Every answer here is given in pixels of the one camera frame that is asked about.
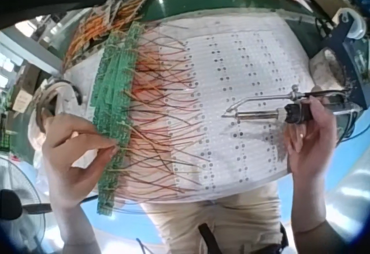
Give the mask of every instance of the hand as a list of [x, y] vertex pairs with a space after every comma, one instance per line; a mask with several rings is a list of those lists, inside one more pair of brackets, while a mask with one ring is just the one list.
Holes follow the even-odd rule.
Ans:
[[288, 124], [284, 144], [294, 182], [311, 182], [323, 177], [336, 147], [336, 118], [321, 102], [310, 97], [313, 120]]
[[[105, 165], [116, 154], [116, 141], [97, 133], [95, 126], [81, 118], [61, 114], [45, 121], [46, 140], [42, 146], [50, 202], [59, 208], [73, 208], [93, 190]], [[86, 168], [72, 167], [88, 150], [99, 149]]]

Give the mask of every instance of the person's lap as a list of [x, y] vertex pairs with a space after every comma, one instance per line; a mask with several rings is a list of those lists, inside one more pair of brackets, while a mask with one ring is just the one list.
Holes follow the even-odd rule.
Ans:
[[169, 253], [207, 253], [198, 226], [207, 223], [222, 253], [249, 253], [279, 244], [280, 201], [276, 183], [216, 201], [142, 204]]

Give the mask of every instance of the window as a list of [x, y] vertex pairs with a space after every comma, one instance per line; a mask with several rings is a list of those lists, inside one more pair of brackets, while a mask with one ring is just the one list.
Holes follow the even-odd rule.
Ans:
[[4, 88], [8, 83], [8, 79], [2, 75], [0, 75], [0, 87]]
[[21, 21], [20, 23], [17, 23], [16, 28], [27, 37], [31, 37], [31, 35], [36, 31], [36, 26], [29, 21]]
[[14, 64], [9, 58], [0, 53], [0, 67], [4, 68], [8, 72], [12, 72], [14, 69]]

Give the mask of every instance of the right hand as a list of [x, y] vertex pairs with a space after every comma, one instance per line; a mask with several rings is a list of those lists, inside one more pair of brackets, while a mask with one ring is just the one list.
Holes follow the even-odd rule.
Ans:
[[323, 178], [336, 147], [336, 118], [321, 102], [310, 97], [313, 120], [303, 125], [288, 124], [284, 144], [294, 182]]

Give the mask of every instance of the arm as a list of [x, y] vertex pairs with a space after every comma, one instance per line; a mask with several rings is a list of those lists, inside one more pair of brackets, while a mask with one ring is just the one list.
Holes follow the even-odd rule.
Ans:
[[[97, 184], [105, 165], [117, 152], [116, 141], [99, 135], [89, 121], [72, 115], [46, 120], [46, 140], [42, 146], [53, 208], [64, 253], [101, 253], [95, 234], [80, 202]], [[99, 149], [86, 168], [72, 164], [88, 150]]]
[[67, 254], [100, 254], [99, 245], [93, 228], [81, 206], [60, 208], [53, 206], [64, 244], [63, 252]]
[[326, 221], [324, 177], [336, 146], [336, 120], [317, 99], [310, 106], [313, 120], [284, 132], [293, 174], [293, 235], [299, 253], [337, 253], [345, 243]]
[[341, 253], [346, 245], [326, 221], [325, 180], [294, 182], [291, 222], [299, 253]]

